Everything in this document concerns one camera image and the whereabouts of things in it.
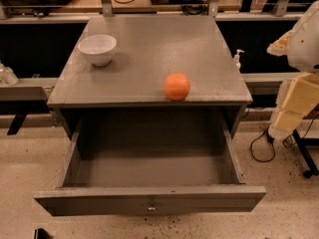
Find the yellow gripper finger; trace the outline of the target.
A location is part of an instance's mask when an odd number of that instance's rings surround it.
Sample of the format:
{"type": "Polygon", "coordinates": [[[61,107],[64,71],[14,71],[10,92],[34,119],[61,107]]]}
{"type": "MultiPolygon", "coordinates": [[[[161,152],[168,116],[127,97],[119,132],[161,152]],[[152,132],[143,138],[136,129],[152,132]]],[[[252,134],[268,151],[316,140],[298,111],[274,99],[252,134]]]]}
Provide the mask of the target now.
{"type": "Polygon", "coordinates": [[[292,30],[284,33],[279,39],[268,46],[267,53],[273,56],[287,56],[289,53],[290,39],[293,34],[294,32],[292,30]]]}
{"type": "Polygon", "coordinates": [[[302,73],[293,80],[284,80],[279,88],[276,108],[268,133],[284,139],[297,129],[302,120],[319,105],[319,76],[302,73]]]}

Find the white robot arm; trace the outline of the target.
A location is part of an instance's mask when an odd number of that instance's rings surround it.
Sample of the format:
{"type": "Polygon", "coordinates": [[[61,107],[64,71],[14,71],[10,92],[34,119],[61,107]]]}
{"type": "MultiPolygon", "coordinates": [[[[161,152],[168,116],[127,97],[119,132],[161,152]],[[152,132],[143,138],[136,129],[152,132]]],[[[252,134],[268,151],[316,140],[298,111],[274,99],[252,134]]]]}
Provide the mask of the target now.
{"type": "Polygon", "coordinates": [[[315,1],[293,28],[267,48],[274,56],[286,56],[300,74],[280,86],[268,133],[283,139],[319,105],[319,1],[315,1]]]}

